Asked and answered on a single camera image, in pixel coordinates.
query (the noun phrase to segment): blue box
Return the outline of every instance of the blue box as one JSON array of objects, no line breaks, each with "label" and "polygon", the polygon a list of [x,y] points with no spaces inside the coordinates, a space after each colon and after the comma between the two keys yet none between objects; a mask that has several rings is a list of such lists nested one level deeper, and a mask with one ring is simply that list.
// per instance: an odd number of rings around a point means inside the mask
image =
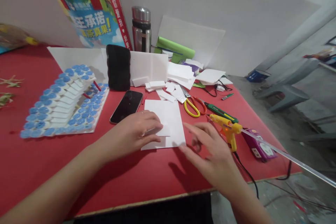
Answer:
[{"label": "blue box", "polygon": [[246,79],[249,82],[262,82],[266,78],[270,77],[271,74],[261,71],[261,70],[254,70]]}]

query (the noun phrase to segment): yellow scissors handle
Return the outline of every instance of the yellow scissors handle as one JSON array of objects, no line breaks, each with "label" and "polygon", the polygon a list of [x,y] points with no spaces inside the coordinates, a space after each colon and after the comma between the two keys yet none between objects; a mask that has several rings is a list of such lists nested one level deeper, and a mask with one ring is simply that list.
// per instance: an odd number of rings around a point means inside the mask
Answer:
[{"label": "yellow scissors handle", "polygon": [[[195,110],[195,112],[197,113],[196,115],[191,113],[189,111],[189,109],[187,108],[187,103],[189,103],[189,105]],[[196,108],[196,106],[191,102],[189,101],[189,99],[187,98],[186,101],[184,102],[184,109],[186,110],[186,112],[188,113],[188,115],[192,116],[192,117],[200,117],[201,113],[200,111]]]}]

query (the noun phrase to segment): yellow glue gun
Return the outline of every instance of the yellow glue gun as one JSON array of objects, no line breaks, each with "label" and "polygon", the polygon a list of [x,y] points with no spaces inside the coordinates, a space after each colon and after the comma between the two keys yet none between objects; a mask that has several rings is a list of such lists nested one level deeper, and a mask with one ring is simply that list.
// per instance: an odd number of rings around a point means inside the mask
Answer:
[{"label": "yellow glue gun", "polygon": [[232,122],[229,119],[220,117],[219,115],[210,114],[208,116],[214,123],[217,123],[222,128],[220,133],[226,137],[227,144],[229,148],[231,149],[231,152],[236,152],[237,144],[236,144],[236,138],[234,135],[240,134],[241,129],[243,127],[238,123],[232,124]]}]

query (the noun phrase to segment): scissors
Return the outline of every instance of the scissors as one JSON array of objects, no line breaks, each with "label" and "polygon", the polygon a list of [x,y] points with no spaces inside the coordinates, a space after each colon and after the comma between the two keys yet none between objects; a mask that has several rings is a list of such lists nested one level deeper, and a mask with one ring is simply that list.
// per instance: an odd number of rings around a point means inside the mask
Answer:
[{"label": "scissors", "polygon": [[[190,96],[190,94],[188,94],[188,92],[184,89],[184,87],[182,87],[181,85],[180,85],[180,87],[181,87],[181,89],[182,89],[182,91],[183,91],[183,93],[184,93],[184,96],[187,98],[186,101],[184,102],[184,109],[186,110],[186,112],[188,113],[188,115],[190,115],[190,116],[192,116],[192,117],[195,117],[195,118],[200,117],[201,115],[202,115],[202,116],[205,115],[206,112],[207,112],[207,108],[206,108],[205,104],[202,102],[202,100],[198,99],[198,98],[195,97],[195,96]],[[195,102],[195,101],[197,101],[198,103],[200,103],[200,104],[202,105],[202,107],[203,107],[203,112],[201,112],[201,111],[197,108],[197,105],[196,105],[196,102]],[[191,113],[191,112],[189,111],[189,109],[187,108],[187,103],[189,103],[189,105],[195,110],[195,112],[196,112],[197,114],[193,114],[193,113]]]}]

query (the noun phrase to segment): left hand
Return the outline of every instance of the left hand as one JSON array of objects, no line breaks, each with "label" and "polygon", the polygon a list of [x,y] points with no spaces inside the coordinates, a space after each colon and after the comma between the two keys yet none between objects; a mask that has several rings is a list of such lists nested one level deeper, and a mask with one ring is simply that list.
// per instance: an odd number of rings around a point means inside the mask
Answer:
[{"label": "left hand", "polygon": [[160,142],[157,135],[143,135],[148,130],[162,127],[154,112],[144,110],[127,116],[93,145],[102,161],[110,162],[140,150],[150,142]]}]

